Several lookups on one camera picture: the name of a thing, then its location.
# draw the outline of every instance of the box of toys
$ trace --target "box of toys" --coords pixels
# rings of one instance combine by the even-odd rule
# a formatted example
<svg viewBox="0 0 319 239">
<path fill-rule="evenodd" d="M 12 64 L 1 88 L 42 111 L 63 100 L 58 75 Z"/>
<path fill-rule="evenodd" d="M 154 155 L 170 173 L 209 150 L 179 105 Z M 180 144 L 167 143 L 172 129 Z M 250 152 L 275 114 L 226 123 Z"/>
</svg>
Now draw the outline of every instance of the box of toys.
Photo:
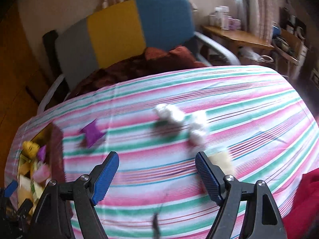
<svg viewBox="0 0 319 239">
<path fill-rule="evenodd" d="M 65 182 L 62 139 L 60 128 L 50 123 L 31 141 L 22 144 L 17 176 L 18 207 L 25 199 L 30 199 L 33 202 L 30 215 L 50 180 Z"/>
</svg>

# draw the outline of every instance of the striped tablecloth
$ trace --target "striped tablecloth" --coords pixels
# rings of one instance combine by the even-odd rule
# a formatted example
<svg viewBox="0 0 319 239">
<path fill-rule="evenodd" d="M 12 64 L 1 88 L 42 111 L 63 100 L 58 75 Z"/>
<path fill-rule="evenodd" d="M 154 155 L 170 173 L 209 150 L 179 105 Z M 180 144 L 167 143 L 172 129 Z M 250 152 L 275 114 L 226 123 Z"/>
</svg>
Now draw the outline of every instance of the striped tablecloth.
<svg viewBox="0 0 319 239">
<path fill-rule="evenodd" d="M 159 103 L 175 104 L 186 113 L 181 130 L 157 121 L 152 109 Z M 209 118 L 205 147 L 188 142 L 189 117 L 197 110 L 206 110 Z M 85 149 L 80 130 L 94 119 L 106 135 Z M 111 187 L 95 207 L 109 238 L 152 238 L 152 216 L 162 204 L 163 238 L 205 238 L 218 207 L 202 189 L 194 163 L 198 151 L 228 147 L 237 178 L 249 183 L 265 180 L 282 216 L 291 208 L 301 175 L 319 167 L 313 116 L 283 77 L 260 66 L 158 74 L 59 104 L 17 131 L 6 184 L 16 178 L 22 142 L 51 121 L 63 130 L 68 181 L 89 173 L 110 151 L 120 156 Z M 16 195 L 12 200 L 16 205 Z M 239 235 L 244 209 L 241 204 L 233 238 Z M 82 238 L 76 215 L 72 225 L 76 237 Z"/>
</svg>

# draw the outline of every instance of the purple star-shaped object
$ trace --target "purple star-shaped object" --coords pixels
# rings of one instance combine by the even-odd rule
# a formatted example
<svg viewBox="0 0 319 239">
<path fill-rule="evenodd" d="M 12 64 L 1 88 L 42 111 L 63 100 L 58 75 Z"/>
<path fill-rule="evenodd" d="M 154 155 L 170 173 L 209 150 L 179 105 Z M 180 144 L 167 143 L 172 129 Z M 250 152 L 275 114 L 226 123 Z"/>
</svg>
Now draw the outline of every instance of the purple star-shaped object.
<svg viewBox="0 0 319 239">
<path fill-rule="evenodd" d="M 86 125 L 81 130 L 82 133 L 85 134 L 85 138 L 87 140 L 87 148 L 90 148 L 95 144 L 97 140 L 99 140 L 106 133 L 100 132 L 96 127 L 96 119 L 93 120 L 90 124 Z"/>
<path fill-rule="evenodd" d="M 47 153 L 47 145 L 42 146 L 39 149 L 39 151 L 37 153 L 38 160 L 44 162 L 46 153 Z"/>
</svg>

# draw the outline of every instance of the yellow toy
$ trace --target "yellow toy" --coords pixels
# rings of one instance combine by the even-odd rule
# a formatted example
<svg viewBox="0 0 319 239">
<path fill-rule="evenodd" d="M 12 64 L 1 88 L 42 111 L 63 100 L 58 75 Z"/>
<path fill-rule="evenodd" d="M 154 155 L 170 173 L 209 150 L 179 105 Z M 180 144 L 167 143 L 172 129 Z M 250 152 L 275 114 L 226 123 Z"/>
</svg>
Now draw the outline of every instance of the yellow toy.
<svg viewBox="0 0 319 239">
<path fill-rule="evenodd" d="M 32 141 L 24 141 L 22 144 L 22 148 L 25 156 L 32 160 L 36 158 L 40 146 Z"/>
</svg>

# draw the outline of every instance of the red clothing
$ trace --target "red clothing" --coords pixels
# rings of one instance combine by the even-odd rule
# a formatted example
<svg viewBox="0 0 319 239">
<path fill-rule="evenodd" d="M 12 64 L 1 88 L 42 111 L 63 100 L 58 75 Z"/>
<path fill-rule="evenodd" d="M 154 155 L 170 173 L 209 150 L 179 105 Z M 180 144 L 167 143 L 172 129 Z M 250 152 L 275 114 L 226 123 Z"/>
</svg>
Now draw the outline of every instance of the red clothing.
<svg viewBox="0 0 319 239">
<path fill-rule="evenodd" d="M 292 209 L 283 218 L 288 239 L 301 239 L 319 214 L 319 168 L 302 176 Z"/>
</svg>

